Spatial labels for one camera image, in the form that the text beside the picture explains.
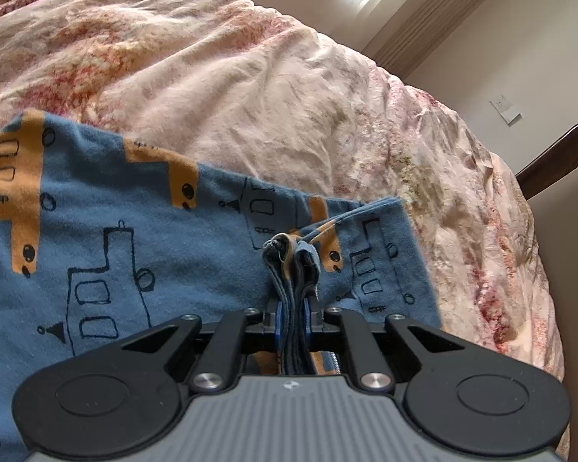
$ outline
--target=triangular cutout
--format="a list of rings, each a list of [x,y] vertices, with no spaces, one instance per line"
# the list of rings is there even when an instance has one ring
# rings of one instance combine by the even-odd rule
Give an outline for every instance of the triangular cutout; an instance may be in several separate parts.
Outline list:
[[[135,342],[125,345],[122,349],[127,351],[145,352],[148,354],[155,353],[171,338],[176,332],[176,326],[168,326],[158,332],[143,336]]]
[[[450,342],[443,337],[439,337],[434,333],[430,333],[428,330],[420,328],[419,326],[408,327],[409,331],[420,341],[420,344],[426,348],[428,352],[448,352],[448,351],[460,351],[464,347],[456,344],[455,342]]]

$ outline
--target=white zipper teeth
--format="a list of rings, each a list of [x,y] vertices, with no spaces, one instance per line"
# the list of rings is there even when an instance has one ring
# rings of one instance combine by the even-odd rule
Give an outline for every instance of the white zipper teeth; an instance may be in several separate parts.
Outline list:
[[[334,368],[336,369],[336,375],[340,375],[340,365],[338,364],[338,356],[336,356],[335,352],[330,352],[331,360],[334,363]]]

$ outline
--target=white logo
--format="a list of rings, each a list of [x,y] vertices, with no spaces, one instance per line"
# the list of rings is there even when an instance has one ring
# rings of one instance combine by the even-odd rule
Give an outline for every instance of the white logo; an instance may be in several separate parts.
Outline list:
[[[287,381],[283,384],[283,387],[285,387],[285,389],[287,390],[293,390],[296,387],[299,387],[299,382],[295,381],[295,380],[290,380]]]

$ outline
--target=bed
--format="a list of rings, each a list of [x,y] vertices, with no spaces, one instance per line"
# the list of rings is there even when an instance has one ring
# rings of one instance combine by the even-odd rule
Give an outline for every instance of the bed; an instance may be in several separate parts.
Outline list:
[[[249,0],[0,0],[0,128],[30,107],[308,193],[397,194],[444,330],[563,379],[523,196],[539,172],[519,186],[456,112],[296,19]]]

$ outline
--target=ribbed gray panel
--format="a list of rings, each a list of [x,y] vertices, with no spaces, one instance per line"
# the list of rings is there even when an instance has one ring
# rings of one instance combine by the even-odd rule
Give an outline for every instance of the ribbed gray panel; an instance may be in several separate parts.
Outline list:
[[[343,377],[246,376],[193,401],[165,438],[115,462],[467,462],[415,433],[394,402]],[[560,461],[552,452],[518,458]],[[33,454],[28,462],[57,462]]]

